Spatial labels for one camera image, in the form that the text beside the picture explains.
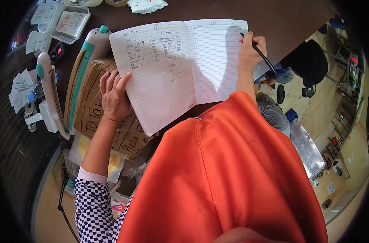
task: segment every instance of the checkered sleeve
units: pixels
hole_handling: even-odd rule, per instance
[[[118,222],[111,215],[108,184],[75,180],[75,223],[81,243],[113,243]]]

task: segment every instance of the cable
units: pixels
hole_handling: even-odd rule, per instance
[[[80,241],[78,239],[78,236],[75,234],[74,230],[72,229],[71,224],[68,221],[67,216],[65,215],[63,206],[61,205],[61,201],[63,201],[64,189],[65,189],[65,186],[67,185],[67,181],[69,179],[68,174],[67,174],[67,168],[65,167],[65,163],[63,163],[63,174],[64,174],[64,178],[63,178],[63,183],[61,184],[58,210],[63,214],[63,217],[65,219],[65,222],[67,223],[68,227],[70,228],[70,231],[71,231],[72,235],[75,237],[75,240],[78,243],[80,243]]]

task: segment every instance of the notebook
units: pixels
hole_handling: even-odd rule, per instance
[[[126,92],[151,136],[196,104],[226,100],[236,91],[240,32],[247,21],[159,22],[110,35],[120,75],[133,72]]]

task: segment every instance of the yellow food item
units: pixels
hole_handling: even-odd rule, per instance
[[[86,154],[86,151],[87,151],[87,148],[90,142],[91,142],[91,139],[83,135],[79,139],[78,149],[79,149],[79,153],[83,156],[83,158],[85,157],[85,154]],[[120,168],[122,164],[122,160],[123,158],[118,156],[117,154],[110,153],[109,168],[107,170],[108,175],[111,175],[111,173],[117,171]]]

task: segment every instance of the black pen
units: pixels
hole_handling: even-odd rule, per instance
[[[257,48],[257,43],[255,43],[255,42],[252,42],[252,47],[259,53],[259,55],[264,59],[264,61],[265,61],[265,63],[270,67],[270,69],[272,70],[272,71],[274,71],[274,73],[276,74],[276,75],[278,75],[277,73],[276,73],[276,71],[275,71],[275,69],[274,69],[274,67],[272,66],[272,64],[271,64],[271,62],[267,59],[267,57],[265,57],[264,55],[263,55],[263,53],[259,50],[259,48]]]

